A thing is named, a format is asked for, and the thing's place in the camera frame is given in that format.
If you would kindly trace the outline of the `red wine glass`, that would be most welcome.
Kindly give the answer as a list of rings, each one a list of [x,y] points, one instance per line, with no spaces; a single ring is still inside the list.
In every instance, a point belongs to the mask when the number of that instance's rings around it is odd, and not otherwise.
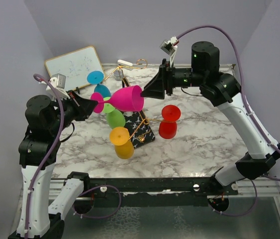
[[[167,105],[162,109],[163,120],[159,125],[159,135],[164,139],[172,139],[177,133],[177,120],[181,117],[181,110],[175,105]]]

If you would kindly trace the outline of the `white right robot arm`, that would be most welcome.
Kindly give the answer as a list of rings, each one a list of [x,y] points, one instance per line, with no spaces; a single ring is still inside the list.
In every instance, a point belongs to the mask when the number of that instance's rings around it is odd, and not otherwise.
[[[144,87],[142,96],[161,99],[176,87],[198,87],[203,97],[231,122],[247,148],[243,158],[217,170],[209,189],[220,195],[227,185],[244,178],[266,174],[280,158],[280,142],[268,134],[250,107],[242,100],[241,85],[235,77],[219,70],[219,49],[211,42],[199,41],[191,47],[191,67],[175,68],[163,59],[158,73]]]

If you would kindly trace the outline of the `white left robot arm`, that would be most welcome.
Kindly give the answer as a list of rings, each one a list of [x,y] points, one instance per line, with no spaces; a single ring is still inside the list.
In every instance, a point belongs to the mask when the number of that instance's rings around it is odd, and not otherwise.
[[[18,227],[11,239],[60,239],[64,220],[78,196],[91,189],[87,173],[72,172],[56,199],[49,203],[50,182],[55,168],[60,135],[73,121],[84,121],[97,102],[69,92],[59,103],[46,95],[28,100],[25,117],[28,127],[19,145],[23,177],[23,199]]]

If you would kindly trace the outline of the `magenta wine glass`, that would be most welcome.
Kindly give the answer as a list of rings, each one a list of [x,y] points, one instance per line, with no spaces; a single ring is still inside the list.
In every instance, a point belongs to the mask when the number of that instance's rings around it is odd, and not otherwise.
[[[111,104],[123,112],[140,112],[144,107],[144,98],[141,93],[142,88],[138,85],[121,88],[108,100],[104,100],[100,93],[95,92],[91,95],[91,100],[97,102],[94,112],[100,113],[104,109],[104,104]]]

